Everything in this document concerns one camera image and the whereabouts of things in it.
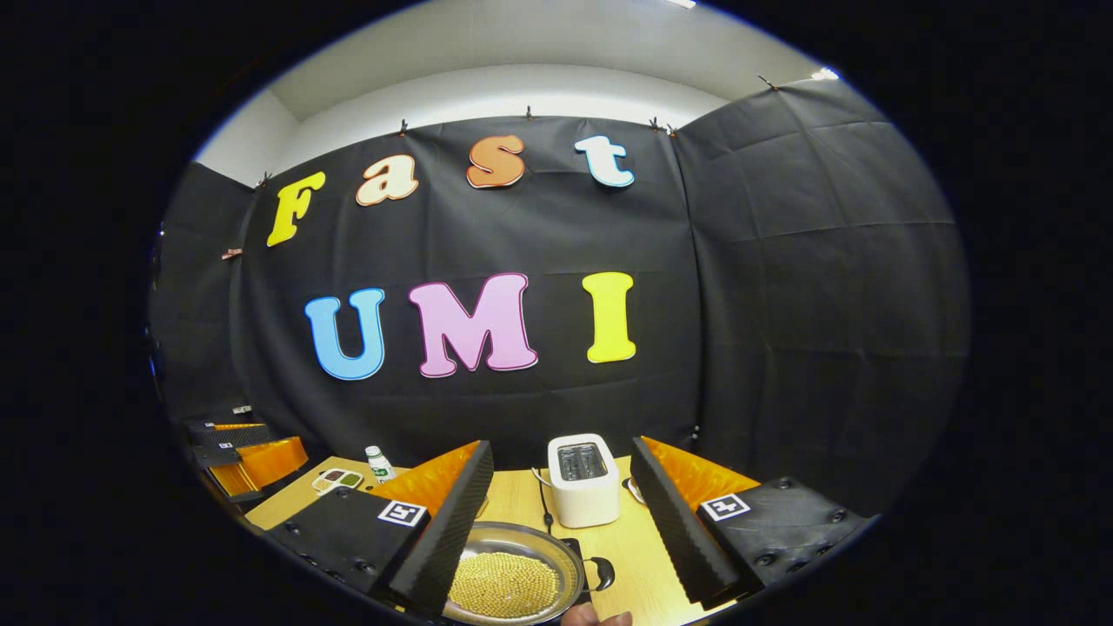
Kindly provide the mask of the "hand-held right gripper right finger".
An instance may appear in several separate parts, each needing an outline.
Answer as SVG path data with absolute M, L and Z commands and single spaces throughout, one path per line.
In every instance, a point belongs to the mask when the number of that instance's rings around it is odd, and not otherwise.
M 689 601 L 751 605 L 802 580 L 873 526 L 802 481 L 766 483 L 637 436 L 630 471 Z

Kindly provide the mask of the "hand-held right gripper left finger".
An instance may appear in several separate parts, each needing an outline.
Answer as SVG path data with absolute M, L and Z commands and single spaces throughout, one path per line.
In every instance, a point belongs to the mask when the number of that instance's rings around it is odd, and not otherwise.
M 493 466 L 480 440 L 371 492 L 334 488 L 266 530 L 265 542 L 362 601 L 439 615 Z

